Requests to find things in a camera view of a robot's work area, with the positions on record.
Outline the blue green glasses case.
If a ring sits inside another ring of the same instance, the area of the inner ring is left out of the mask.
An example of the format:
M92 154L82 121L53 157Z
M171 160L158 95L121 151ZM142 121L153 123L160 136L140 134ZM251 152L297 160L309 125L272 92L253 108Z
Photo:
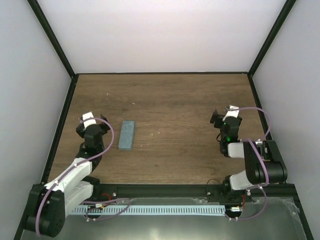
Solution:
M131 151L133 148L136 123L134 120L124 120L121 125L118 149Z

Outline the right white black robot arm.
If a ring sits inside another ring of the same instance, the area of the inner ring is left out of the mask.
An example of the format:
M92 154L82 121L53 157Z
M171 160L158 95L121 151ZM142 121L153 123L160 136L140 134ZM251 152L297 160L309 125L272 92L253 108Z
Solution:
M225 114L215 110L210 118L213 127L219 129L216 140L220 153L226 158L244 160L244 170L225 177L221 184L223 198L229 202L236 200L244 191L283 184L288 178L287 167L274 140L239 139L241 110L230 105Z

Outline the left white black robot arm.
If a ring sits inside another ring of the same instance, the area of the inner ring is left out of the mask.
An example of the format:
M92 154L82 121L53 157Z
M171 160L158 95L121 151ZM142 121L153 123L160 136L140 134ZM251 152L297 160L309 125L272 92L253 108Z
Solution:
M114 134L108 120L92 112L82 115L76 128L83 139L79 151L71 164L48 183L32 186L22 227L38 236L56 237L62 230L68 215L83 201L97 202L102 196L100 181L90 177L99 165L102 155L109 150L105 147L103 136Z

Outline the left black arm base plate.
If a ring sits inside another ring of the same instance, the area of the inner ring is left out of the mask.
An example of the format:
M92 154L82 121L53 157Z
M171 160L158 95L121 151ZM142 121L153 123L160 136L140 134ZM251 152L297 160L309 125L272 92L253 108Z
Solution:
M96 184L93 186L92 195L85 201L104 202L116 199L116 189L109 184Z

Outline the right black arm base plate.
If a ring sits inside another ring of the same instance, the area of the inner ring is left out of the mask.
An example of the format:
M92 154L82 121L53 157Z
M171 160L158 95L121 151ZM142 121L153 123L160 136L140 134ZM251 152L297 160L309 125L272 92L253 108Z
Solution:
M208 202L220 204L242 205L250 199L244 190L233 190L228 179L220 182L215 178L211 178L205 185L205 193Z

